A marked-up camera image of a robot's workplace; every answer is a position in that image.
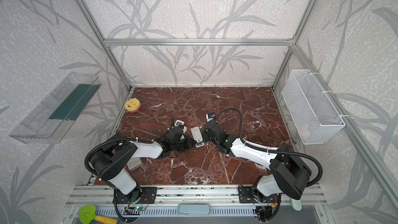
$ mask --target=transparent container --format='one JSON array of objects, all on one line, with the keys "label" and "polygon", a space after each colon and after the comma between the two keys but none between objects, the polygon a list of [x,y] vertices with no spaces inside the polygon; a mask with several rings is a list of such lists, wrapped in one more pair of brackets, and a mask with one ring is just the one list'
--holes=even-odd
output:
[{"label": "transparent container", "polygon": [[26,144],[58,144],[101,86],[97,78],[71,72],[10,136]]},{"label": "transparent container", "polygon": [[282,96],[304,144],[323,144],[346,125],[308,69],[291,71]]}]

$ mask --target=green shovel blade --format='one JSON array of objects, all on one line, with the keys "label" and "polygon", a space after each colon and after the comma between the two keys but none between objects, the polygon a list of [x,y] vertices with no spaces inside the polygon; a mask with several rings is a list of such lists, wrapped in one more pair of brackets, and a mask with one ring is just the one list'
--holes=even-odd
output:
[{"label": "green shovel blade", "polygon": [[78,213],[82,224],[89,224],[96,217],[96,207],[94,205],[86,205],[81,207]]}]

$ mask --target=yellow handle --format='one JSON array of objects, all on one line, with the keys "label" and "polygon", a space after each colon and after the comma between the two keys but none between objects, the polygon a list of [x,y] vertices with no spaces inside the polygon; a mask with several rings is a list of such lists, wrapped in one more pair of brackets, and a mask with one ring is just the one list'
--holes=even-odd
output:
[{"label": "yellow handle", "polygon": [[109,218],[109,217],[103,217],[103,216],[96,216],[95,218],[96,221],[102,222],[103,224],[116,224],[117,220]]}]

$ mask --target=red marble tabletop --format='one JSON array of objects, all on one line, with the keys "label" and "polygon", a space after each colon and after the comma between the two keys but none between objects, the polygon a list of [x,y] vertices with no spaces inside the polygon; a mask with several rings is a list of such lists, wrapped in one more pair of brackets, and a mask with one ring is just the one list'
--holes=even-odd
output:
[{"label": "red marble tabletop", "polygon": [[[289,136],[270,87],[136,88],[132,97],[141,102],[135,113],[126,112],[119,132],[129,137],[155,139],[166,132],[170,118],[185,121],[190,128],[202,128],[207,112],[216,114],[227,107],[243,113],[243,137],[265,146],[290,145]],[[238,134],[237,112],[225,112],[217,121],[229,134]],[[211,142],[192,148],[177,158],[142,158],[143,166],[129,171],[141,185],[167,184],[253,184],[265,167],[244,158],[228,157]]]}]

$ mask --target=soap bar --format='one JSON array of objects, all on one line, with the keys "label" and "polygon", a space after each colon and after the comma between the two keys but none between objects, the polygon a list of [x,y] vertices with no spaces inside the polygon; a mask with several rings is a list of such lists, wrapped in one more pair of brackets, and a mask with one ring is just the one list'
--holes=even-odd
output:
[{"label": "soap bar", "polygon": [[204,204],[179,204],[177,214],[210,215],[210,206]]}]

